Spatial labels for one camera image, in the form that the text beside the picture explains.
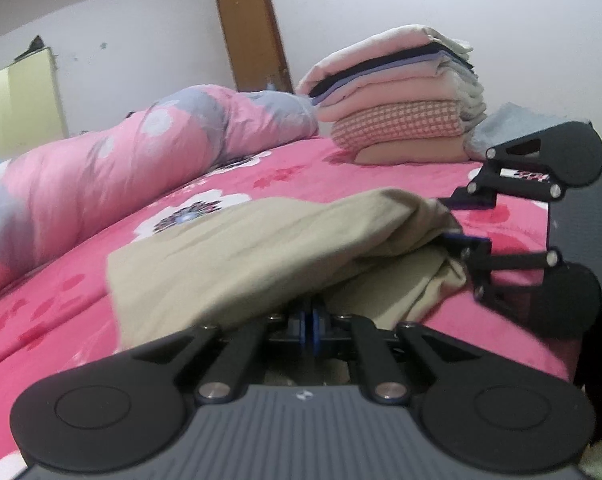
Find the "beige cloth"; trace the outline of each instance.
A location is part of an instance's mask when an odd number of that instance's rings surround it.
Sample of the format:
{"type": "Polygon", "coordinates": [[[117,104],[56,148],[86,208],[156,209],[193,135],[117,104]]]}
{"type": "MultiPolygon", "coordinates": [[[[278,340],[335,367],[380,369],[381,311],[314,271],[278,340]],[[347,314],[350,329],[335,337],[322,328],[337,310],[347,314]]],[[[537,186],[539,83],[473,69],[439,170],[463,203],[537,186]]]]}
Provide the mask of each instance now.
{"type": "Polygon", "coordinates": [[[438,139],[404,139],[379,142],[362,149],[354,158],[355,164],[392,166],[416,162],[466,162],[469,159],[463,143],[465,136],[438,139]]]}
{"type": "Polygon", "coordinates": [[[437,200],[376,189],[330,204],[265,198],[174,226],[110,254],[123,345],[209,322],[230,328],[324,290],[337,312],[381,328],[419,320],[465,284],[428,242],[460,231],[437,200]]]}

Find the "ribbed surface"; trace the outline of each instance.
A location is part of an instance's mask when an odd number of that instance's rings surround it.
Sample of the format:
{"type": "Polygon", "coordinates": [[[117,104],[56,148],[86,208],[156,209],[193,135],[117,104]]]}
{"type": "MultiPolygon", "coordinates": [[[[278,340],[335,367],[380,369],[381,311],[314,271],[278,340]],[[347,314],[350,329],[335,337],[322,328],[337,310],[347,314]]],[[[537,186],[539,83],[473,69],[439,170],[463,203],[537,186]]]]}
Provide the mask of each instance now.
{"type": "MultiPolygon", "coordinates": [[[[27,480],[60,480],[34,468],[27,480]]],[[[496,480],[433,447],[402,408],[365,400],[356,386],[251,386],[207,406],[167,452],[104,480],[496,480]]],[[[527,480],[578,480],[575,470],[527,480]]]]}

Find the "pink comforter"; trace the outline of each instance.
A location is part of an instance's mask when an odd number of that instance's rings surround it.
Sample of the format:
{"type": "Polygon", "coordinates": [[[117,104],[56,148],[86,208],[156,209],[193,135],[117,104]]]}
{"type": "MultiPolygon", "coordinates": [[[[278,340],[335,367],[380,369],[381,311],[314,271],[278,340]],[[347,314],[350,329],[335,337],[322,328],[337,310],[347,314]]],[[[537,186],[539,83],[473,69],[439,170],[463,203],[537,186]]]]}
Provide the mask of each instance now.
{"type": "MultiPolygon", "coordinates": [[[[118,350],[106,283],[112,251],[171,225],[267,196],[330,202],[385,186],[448,196],[477,167],[361,167],[329,139],[301,140],[207,173],[101,231],[0,299],[0,459],[16,451],[8,416],[18,394],[43,377],[118,350]]],[[[492,238],[497,251],[545,247],[546,210],[533,202],[504,197],[493,210],[455,215],[467,234],[492,238]]],[[[426,323],[560,378],[569,378],[575,368],[578,344],[541,341],[474,303],[468,290],[446,300],[426,323]]],[[[8,470],[14,457],[5,458],[0,470],[8,470]]]]}

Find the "door frame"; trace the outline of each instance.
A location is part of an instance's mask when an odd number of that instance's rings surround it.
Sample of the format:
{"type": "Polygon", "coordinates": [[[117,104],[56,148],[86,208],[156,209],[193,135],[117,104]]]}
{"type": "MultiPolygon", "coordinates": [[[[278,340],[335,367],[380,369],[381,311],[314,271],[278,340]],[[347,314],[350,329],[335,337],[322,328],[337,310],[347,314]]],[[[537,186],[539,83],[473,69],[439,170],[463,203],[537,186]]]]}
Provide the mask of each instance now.
{"type": "MultiPolygon", "coordinates": [[[[286,51],[283,48],[283,42],[281,41],[281,31],[278,28],[278,22],[276,21],[276,14],[274,13],[274,6],[272,0],[266,0],[267,18],[270,22],[270,27],[274,33],[274,42],[276,43],[276,53],[283,61],[283,66],[279,68],[280,77],[283,83],[287,85],[290,92],[294,92],[294,86],[292,85],[292,79],[290,78],[290,68],[287,63],[286,51]]],[[[221,17],[221,10],[219,8],[219,0],[216,0],[216,10],[219,15],[219,21],[221,22],[221,30],[223,31],[223,41],[225,42],[225,49],[227,50],[227,38],[225,37],[225,29],[223,28],[223,19],[221,17]]],[[[228,58],[230,60],[230,66],[232,67],[232,77],[234,78],[234,84],[236,85],[236,77],[234,75],[234,67],[232,66],[232,57],[228,51],[228,58]]]]}

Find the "light blue cloth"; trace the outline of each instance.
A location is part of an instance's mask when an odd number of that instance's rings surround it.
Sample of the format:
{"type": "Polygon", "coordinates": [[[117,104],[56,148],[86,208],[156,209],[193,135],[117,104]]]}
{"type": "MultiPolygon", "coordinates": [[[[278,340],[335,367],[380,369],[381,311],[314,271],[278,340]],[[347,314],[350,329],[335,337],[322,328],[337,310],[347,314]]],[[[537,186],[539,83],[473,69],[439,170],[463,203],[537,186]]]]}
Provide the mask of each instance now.
{"type": "Polygon", "coordinates": [[[339,79],[321,95],[313,97],[312,104],[316,106],[317,104],[325,101],[325,99],[328,98],[328,95],[330,95],[332,92],[338,90],[342,86],[347,85],[350,81],[354,81],[354,79],[356,79],[357,77],[361,77],[362,75],[372,74],[374,72],[380,72],[381,70],[388,70],[389,68],[396,68],[398,66],[411,65],[414,63],[418,63],[419,61],[431,61],[433,59],[439,59],[441,57],[447,57],[447,59],[452,59],[450,56],[446,56],[446,54],[436,52],[434,54],[423,54],[423,56],[409,57],[408,59],[399,59],[398,61],[393,61],[384,65],[375,66],[374,68],[369,68],[368,70],[363,70],[362,72],[357,72],[356,74],[351,75],[349,77],[339,79]]]}
{"type": "Polygon", "coordinates": [[[485,152],[492,146],[519,139],[568,121],[590,124],[587,119],[543,115],[514,103],[505,103],[475,127],[465,141],[465,152],[472,160],[485,160],[485,152]]]}

